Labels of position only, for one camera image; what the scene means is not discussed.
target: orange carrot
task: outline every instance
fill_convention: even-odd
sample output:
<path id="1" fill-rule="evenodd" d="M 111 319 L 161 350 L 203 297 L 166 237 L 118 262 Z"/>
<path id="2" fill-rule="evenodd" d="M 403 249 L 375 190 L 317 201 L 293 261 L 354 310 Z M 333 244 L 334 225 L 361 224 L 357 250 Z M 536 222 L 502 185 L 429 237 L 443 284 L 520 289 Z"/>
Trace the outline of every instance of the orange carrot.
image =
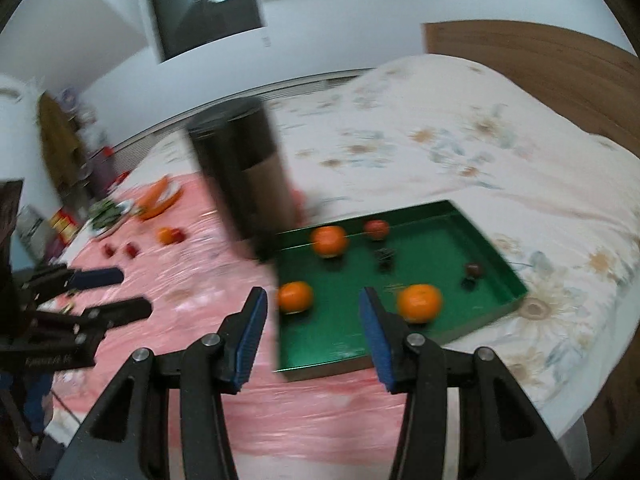
<path id="1" fill-rule="evenodd" d="M 164 213 L 173 204 L 175 204 L 181 196 L 182 196 L 182 188 L 179 187 L 178 191 L 176 191 L 174 194 L 172 194 L 169 198 L 167 198 L 166 200 L 163 200 L 162 202 L 156 204 L 155 207 L 146 210 L 142 214 L 139 214 L 138 215 L 138 219 L 143 220 L 143 221 L 144 220 L 149 220 L 150 218 L 154 218 L 154 217 L 158 216 L 160 213 Z"/>
<path id="2" fill-rule="evenodd" d="M 156 202 L 158 202 L 158 199 L 161 197 L 162 193 L 164 193 L 164 190 L 169 186 L 170 182 L 171 179 L 169 179 L 169 176 L 165 175 L 146 190 L 146 193 L 136 202 L 139 215 L 142 215 L 150 209 L 156 207 Z"/>

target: green box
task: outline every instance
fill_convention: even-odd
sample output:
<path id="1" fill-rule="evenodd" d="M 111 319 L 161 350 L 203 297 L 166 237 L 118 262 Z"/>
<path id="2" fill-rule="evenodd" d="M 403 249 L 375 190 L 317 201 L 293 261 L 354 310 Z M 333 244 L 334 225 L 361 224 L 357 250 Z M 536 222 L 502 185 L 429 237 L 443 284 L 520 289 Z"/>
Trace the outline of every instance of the green box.
<path id="1" fill-rule="evenodd" d="M 365 222 L 390 226 L 381 245 L 363 233 Z M 337 261 L 323 260 L 311 248 L 318 226 L 278 235 L 278 284 L 307 282 L 314 304 L 299 314 L 280 315 L 279 372 L 297 381 L 371 366 L 358 316 L 358 294 L 373 286 L 385 308 L 396 311 L 396 293 L 414 283 L 437 286 L 444 297 L 440 315 L 416 332 L 445 344 L 513 311 L 527 293 L 509 264 L 480 231 L 448 201 L 422 204 L 334 222 L 347 231 L 349 247 Z M 396 251 L 393 270 L 379 272 L 374 250 Z M 464 265 L 477 262 L 484 276 L 468 292 L 460 286 Z"/>

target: dark window pane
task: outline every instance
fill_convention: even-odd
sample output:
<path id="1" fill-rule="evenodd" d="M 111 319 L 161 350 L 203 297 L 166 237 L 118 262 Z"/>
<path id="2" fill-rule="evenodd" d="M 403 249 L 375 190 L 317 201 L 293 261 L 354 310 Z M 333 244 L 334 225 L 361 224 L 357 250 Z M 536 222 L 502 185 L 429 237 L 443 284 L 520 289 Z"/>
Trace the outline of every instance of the dark window pane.
<path id="1" fill-rule="evenodd" d="M 152 0 L 166 59 L 262 26 L 255 0 Z"/>

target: silver screw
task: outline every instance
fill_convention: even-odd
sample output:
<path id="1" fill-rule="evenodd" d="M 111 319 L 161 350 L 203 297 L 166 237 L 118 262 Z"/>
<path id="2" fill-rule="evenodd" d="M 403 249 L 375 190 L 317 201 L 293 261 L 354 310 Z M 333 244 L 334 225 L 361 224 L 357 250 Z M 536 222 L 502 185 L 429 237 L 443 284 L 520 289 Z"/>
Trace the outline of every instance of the silver screw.
<path id="1" fill-rule="evenodd" d="M 478 357 L 481 358 L 482 361 L 493 361 L 495 353 L 490 348 L 482 346 L 478 349 Z"/>
<path id="2" fill-rule="evenodd" d="M 422 346 L 425 341 L 427 341 L 422 334 L 418 334 L 417 332 L 413 332 L 406 337 L 406 341 L 409 343 L 409 346 Z"/>
<path id="3" fill-rule="evenodd" d="M 149 348 L 138 348 L 137 350 L 133 351 L 131 357 L 135 362 L 140 363 L 147 359 L 150 355 L 151 353 L 149 352 Z"/>
<path id="4" fill-rule="evenodd" d="M 218 334 L 207 334 L 200 341 L 204 346 L 215 346 L 220 343 L 221 339 Z"/>

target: pink plastic sheet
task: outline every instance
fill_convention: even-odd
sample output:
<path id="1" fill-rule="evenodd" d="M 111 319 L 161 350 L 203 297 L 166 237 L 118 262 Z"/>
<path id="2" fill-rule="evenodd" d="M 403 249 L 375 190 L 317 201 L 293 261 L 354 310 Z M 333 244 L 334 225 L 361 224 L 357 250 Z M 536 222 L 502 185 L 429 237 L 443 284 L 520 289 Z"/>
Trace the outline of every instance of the pink plastic sheet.
<path id="1" fill-rule="evenodd" d="M 146 346 L 155 354 L 172 352 L 215 332 L 223 317 L 239 310 L 252 286 L 258 285 L 269 294 L 270 316 L 251 379 L 237 396 L 223 396 L 234 452 L 334 463 L 391 460 L 404 396 L 387 394 L 373 370 L 295 383 L 275 374 L 273 269 L 235 257 L 200 177 L 178 179 L 184 195 L 175 206 L 146 222 L 127 221 L 108 240 L 89 243 L 72 263 L 85 269 L 120 266 L 126 276 L 121 286 L 80 294 L 75 313 L 92 304 L 139 294 L 153 302 L 154 312 L 146 321 L 110 331 L 98 348 L 95 368 L 74 372 L 72 383 L 62 378 L 56 383 L 68 405 L 87 412 L 136 348 Z M 144 190 L 132 190 L 123 198 L 135 198 Z M 160 245 L 156 231 L 164 226 L 184 228 L 187 241 Z M 101 251 L 107 241 L 118 248 L 110 259 Z M 127 242 L 142 249 L 133 260 L 121 250 Z M 178 447 L 178 410 L 175 401 L 172 404 L 170 445 Z"/>

